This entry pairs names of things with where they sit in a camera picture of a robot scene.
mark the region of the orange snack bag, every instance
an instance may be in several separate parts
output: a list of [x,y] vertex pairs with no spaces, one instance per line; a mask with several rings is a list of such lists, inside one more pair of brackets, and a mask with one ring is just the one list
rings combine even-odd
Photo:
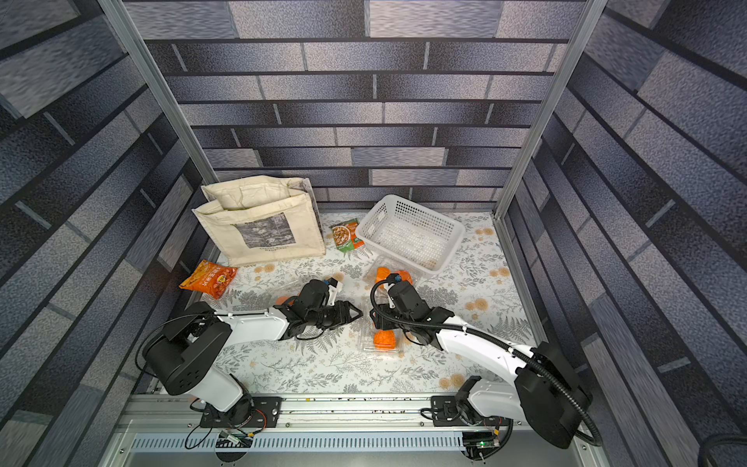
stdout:
[[391,272],[388,267],[380,267],[376,270],[376,282],[386,279],[389,274],[391,274]]
[[179,284],[179,288],[202,292],[214,299],[219,299],[236,277],[237,271],[237,267],[216,265],[203,259],[192,275]]
[[285,303],[285,301],[290,298],[288,295],[283,295],[282,297],[279,297],[277,300],[275,300],[276,305],[282,305]]
[[399,274],[402,280],[406,280],[407,282],[410,283],[410,285],[414,285],[412,283],[412,277],[410,276],[410,273],[407,272],[406,270],[396,270],[395,273]]
[[[396,270],[394,273],[399,274],[402,280],[406,280],[410,283],[410,285],[414,285],[412,283],[412,277],[410,276],[410,273],[406,270]],[[380,267],[376,270],[376,282],[386,279],[389,274],[391,274],[391,271],[388,267]]]
[[393,350],[397,346],[397,337],[394,335],[394,331],[379,331],[374,334],[373,346],[381,350]]

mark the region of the metal frame post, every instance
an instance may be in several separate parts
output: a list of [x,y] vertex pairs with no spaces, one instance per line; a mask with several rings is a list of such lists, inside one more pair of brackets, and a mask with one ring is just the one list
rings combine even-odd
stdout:
[[524,172],[527,170],[529,160],[539,146],[539,138],[545,131],[545,127],[548,125],[558,101],[560,101],[560,96],[565,90],[565,86],[568,84],[568,80],[571,78],[571,74],[573,74],[573,70],[581,58],[581,52],[586,47],[586,43],[589,42],[589,38],[606,4],[607,0],[588,0],[586,2],[578,26],[568,42],[568,47],[565,50],[560,67],[553,77],[553,82],[550,84],[548,95],[539,106],[539,112],[534,118],[534,122],[529,129],[529,134],[527,134],[527,139],[524,141],[524,145],[521,146],[516,163],[511,169],[509,181],[500,191],[494,217],[502,218],[508,212],[509,204],[516,194],[516,189],[521,178],[524,176]]
[[114,32],[117,33],[125,49],[130,54],[130,58],[135,62],[137,69],[140,70],[140,74],[145,79],[146,84],[148,84],[158,105],[161,106],[161,109],[166,114],[166,118],[169,119],[169,123],[171,123],[177,136],[179,136],[179,140],[187,150],[187,154],[189,154],[192,162],[194,162],[199,174],[208,184],[218,182],[218,177],[215,175],[215,171],[210,165],[207,156],[205,156],[205,151],[199,145],[197,137],[192,132],[189,123],[187,123],[187,119],[176,102],[176,98],[172,94],[161,71],[158,69],[158,65],[155,64],[153,56],[150,55],[148,47],[137,31],[129,13],[127,13],[122,0],[99,0],[99,4],[109,23],[111,23]]

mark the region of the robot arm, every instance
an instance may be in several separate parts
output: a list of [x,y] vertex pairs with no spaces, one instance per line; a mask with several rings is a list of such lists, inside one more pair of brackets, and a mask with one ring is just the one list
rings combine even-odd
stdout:
[[[389,298],[385,305],[374,299],[381,285],[386,285]],[[243,314],[223,315],[195,303],[183,318],[168,322],[160,335],[146,339],[143,356],[170,395],[188,392],[219,411],[227,427],[241,426],[251,416],[252,398],[238,380],[213,365],[220,351],[231,344],[298,337],[309,326],[323,332],[353,322],[362,312],[336,300],[341,286],[334,279],[312,280],[282,305]],[[428,306],[397,274],[374,285],[371,302],[369,315],[377,329],[402,329],[421,344],[458,353],[509,383],[470,377],[456,395],[462,420],[477,424],[496,415],[523,419],[559,448],[567,448],[573,436],[601,444],[586,414],[591,398],[557,348],[547,342],[534,348],[485,333],[447,309]],[[593,438],[577,430],[581,421]]]
[[[393,308],[376,303],[374,296],[381,285]],[[369,315],[377,329],[410,332],[421,344],[458,353],[509,383],[469,378],[456,396],[459,415],[465,422],[476,424],[494,415],[518,418],[559,448],[567,448],[574,436],[592,445],[601,444],[597,427],[586,414],[591,397],[556,347],[542,342],[534,348],[485,333],[447,309],[428,306],[397,274],[373,286],[371,304]],[[578,431],[581,421],[592,438]]]
[[294,338],[308,327],[324,332],[352,323],[363,313],[337,301],[341,289],[342,282],[333,278],[313,279],[282,305],[237,314],[195,303],[147,342],[143,357],[170,395],[189,393],[225,413],[230,424],[241,425],[251,416],[252,399],[238,380],[213,365],[220,351],[233,344]]

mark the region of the metal panel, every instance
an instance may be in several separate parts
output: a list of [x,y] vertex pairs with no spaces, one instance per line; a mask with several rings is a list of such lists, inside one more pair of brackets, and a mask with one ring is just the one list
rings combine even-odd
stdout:
[[[251,448],[234,443],[216,445],[218,434],[202,442],[199,432],[193,433],[188,446],[192,452],[379,452],[386,451],[458,451],[462,446],[461,432],[411,431],[337,432],[337,433],[260,433]],[[135,436],[130,452],[186,452],[183,433],[142,433]]]
[[565,50],[565,57],[563,57],[560,68],[553,77],[553,82],[550,85],[547,97],[542,101],[540,105],[539,113],[534,119],[527,139],[524,140],[524,145],[521,147],[519,157],[516,159],[516,164],[511,170],[511,176],[503,191],[500,194],[498,200],[498,207],[495,211],[495,217],[503,217],[509,210],[509,204],[516,193],[516,188],[524,176],[524,171],[527,169],[529,160],[532,158],[535,149],[539,146],[540,137],[545,131],[545,127],[550,121],[550,117],[555,110],[555,106],[560,101],[560,96],[565,90],[565,86],[568,84],[568,80],[571,78],[571,74],[581,58],[581,52],[586,43],[589,42],[589,37],[594,31],[594,27],[597,25],[597,21],[602,14],[604,6],[607,4],[607,0],[588,0],[586,6],[583,9],[581,17],[579,19],[578,26],[571,36],[568,47]]
[[521,300],[521,305],[524,307],[524,312],[527,314],[527,320],[529,321],[529,327],[532,330],[534,341],[546,342],[548,337],[545,334],[545,328],[542,327],[542,322],[539,320],[537,308],[534,306],[534,301],[529,293],[529,287],[527,287],[527,281],[524,279],[524,274],[521,272],[521,266],[518,264],[518,257],[516,256],[516,251],[514,251],[513,244],[511,243],[506,224],[503,221],[503,218],[498,218],[493,220],[493,225],[495,226],[495,232],[498,235],[500,248],[503,250],[503,255],[506,257],[506,262],[509,264],[509,270],[511,271],[511,277],[516,285],[519,300]]

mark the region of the snack bag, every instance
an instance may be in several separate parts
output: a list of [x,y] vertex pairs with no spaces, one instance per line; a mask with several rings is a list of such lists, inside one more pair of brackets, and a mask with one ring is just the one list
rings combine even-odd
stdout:
[[179,288],[202,292],[217,300],[236,277],[237,271],[237,267],[216,265],[203,259],[192,275],[179,284]]
[[350,219],[330,227],[335,237],[335,246],[343,253],[363,246],[363,240],[356,237],[358,219]]
[[[410,283],[410,285],[414,285],[412,284],[412,277],[410,276],[410,273],[407,272],[406,270],[400,269],[400,270],[396,270],[394,273],[399,274],[402,280],[406,280],[407,282]],[[376,270],[376,282],[386,279],[387,276],[389,276],[389,274],[391,274],[391,271],[389,270],[388,267],[380,267],[379,269]]]
[[393,350],[397,346],[397,337],[394,335],[394,331],[379,331],[374,334],[373,346],[380,350]]

